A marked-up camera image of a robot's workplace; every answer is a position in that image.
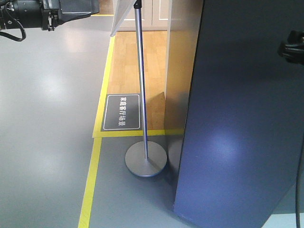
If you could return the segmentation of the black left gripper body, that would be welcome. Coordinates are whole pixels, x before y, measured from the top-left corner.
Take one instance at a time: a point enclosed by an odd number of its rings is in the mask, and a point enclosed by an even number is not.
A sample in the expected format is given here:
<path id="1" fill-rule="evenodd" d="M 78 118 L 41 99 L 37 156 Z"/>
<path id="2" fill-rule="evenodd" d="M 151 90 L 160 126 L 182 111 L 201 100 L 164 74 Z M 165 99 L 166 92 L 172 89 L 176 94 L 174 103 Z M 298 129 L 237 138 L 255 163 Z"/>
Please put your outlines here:
<path id="1" fill-rule="evenodd" d="M 53 31 L 57 26 L 99 12 L 98 0 L 43 0 L 42 30 Z"/>

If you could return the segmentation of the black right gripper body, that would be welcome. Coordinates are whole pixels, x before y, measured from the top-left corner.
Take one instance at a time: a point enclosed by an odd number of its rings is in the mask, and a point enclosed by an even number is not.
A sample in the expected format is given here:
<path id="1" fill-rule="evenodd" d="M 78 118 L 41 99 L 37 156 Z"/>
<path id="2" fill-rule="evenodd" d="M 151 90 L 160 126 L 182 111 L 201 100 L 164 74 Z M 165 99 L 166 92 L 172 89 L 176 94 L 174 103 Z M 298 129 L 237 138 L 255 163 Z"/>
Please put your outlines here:
<path id="1" fill-rule="evenodd" d="M 304 32 L 292 30 L 287 42 L 281 42 L 277 53 L 287 62 L 304 64 Z"/>

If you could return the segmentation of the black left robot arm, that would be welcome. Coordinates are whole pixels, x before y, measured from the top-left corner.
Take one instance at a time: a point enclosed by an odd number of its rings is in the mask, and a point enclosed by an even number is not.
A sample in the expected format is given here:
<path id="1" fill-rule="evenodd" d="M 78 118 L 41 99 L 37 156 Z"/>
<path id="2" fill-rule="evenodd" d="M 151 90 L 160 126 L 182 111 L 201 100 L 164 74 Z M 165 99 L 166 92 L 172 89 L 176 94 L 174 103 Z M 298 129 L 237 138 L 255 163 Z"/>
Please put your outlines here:
<path id="1" fill-rule="evenodd" d="M 2 0 L 0 29 L 53 30 L 64 23 L 99 12 L 97 0 Z"/>

